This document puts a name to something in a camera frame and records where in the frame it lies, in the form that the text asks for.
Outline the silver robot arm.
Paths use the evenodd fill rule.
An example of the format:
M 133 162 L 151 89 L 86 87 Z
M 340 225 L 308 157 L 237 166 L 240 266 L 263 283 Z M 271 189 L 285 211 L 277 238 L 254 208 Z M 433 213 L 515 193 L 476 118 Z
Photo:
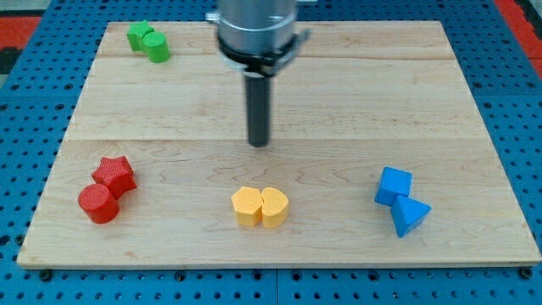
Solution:
M 276 76 L 300 53 L 311 31 L 296 30 L 296 0 L 218 0 L 205 20 L 216 25 L 218 53 L 247 77 Z

